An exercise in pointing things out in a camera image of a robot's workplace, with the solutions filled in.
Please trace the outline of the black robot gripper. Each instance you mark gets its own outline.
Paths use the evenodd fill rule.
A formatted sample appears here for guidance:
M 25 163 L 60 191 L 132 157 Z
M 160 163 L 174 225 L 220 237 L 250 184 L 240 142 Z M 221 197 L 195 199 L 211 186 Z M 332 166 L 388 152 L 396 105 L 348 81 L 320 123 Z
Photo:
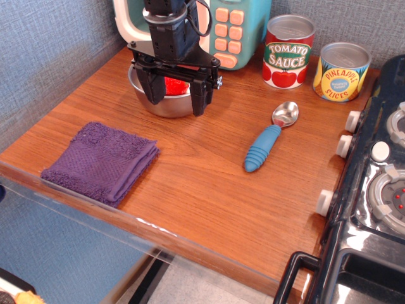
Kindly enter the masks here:
M 203 115 L 211 103 L 212 89 L 222 85 L 222 76 L 220 61 L 199 45 L 197 21 L 191 16 L 165 23 L 150 20 L 149 29 L 150 41 L 128 43 L 147 99 L 153 105 L 162 101 L 166 95 L 164 77 L 183 80 L 190 83 L 194 116 Z

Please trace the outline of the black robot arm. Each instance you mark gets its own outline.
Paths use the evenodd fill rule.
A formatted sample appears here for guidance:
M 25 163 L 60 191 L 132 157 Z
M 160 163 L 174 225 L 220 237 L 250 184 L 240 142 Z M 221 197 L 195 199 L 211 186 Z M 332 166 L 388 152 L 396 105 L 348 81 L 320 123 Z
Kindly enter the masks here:
M 134 70 L 152 105 L 166 94 L 165 78 L 190 85 L 193 114 L 201 116 L 222 85 L 219 59 L 199 45 L 207 36 L 199 30 L 197 1 L 145 1 L 143 16 L 149 26 L 150 41 L 132 41 Z

